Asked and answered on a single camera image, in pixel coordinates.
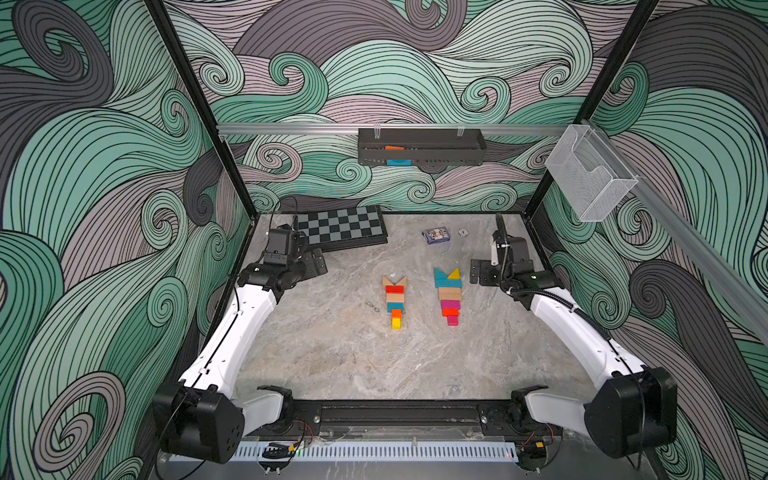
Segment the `teal long block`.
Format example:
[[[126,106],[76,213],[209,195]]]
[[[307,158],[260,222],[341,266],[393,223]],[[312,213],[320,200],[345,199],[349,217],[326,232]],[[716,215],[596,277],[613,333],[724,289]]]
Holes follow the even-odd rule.
[[[435,287],[440,288],[462,288],[462,281],[461,280],[451,280],[451,279],[438,279],[435,281]]]

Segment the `teal triangle block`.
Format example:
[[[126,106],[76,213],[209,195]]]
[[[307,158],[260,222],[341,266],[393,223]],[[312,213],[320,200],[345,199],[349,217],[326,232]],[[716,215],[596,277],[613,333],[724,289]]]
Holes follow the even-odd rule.
[[[434,280],[436,283],[442,283],[448,280],[447,275],[442,272],[440,269],[435,268],[434,269]]]

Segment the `wooden long block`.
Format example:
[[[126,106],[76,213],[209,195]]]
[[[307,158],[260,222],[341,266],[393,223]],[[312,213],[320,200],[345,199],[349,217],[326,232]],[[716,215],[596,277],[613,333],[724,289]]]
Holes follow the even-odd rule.
[[[438,289],[438,298],[440,301],[460,301],[462,299],[462,289],[441,287]]]

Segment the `magenta rectangular block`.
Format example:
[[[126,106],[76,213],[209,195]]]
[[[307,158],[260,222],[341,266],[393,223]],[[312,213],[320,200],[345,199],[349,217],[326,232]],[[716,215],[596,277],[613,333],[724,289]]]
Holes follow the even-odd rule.
[[[461,302],[458,300],[442,300],[440,304],[443,310],[459,310],[461,308]]]

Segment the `wooden rectangular block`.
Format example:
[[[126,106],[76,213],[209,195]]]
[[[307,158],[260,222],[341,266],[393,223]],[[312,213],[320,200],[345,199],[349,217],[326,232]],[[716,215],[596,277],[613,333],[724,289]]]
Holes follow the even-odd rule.
[[[386,294],[387,303],[403,303],[404,301],[405,301],[404,293],[387,293]]]

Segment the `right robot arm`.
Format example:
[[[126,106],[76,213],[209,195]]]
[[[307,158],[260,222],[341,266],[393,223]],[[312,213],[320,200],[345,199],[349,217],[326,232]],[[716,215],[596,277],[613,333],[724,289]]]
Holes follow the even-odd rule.
[[[517,431],[557,426],[588,436],[611,458],[669,445],[677,437],[678,385],[651,368],[592,319],[550,271],[472,260],[470,281],[500,288],[548,326],[574,355],[596,393],[579,400],[545,386],[519,389],[508,410]]]

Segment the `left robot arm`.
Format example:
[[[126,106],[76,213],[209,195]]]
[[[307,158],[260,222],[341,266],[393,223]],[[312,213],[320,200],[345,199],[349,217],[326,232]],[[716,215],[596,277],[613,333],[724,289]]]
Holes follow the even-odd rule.
[[[241,271],[226,312],[201,353],[176,382],[161,385],[154,394],[161,451],[224,464],[252,432],[293,428],[291,390],[262,386],[251,398],[237,400],[236,381],[257,333],[283,294],[328,269],[319,248],[266,259]]]

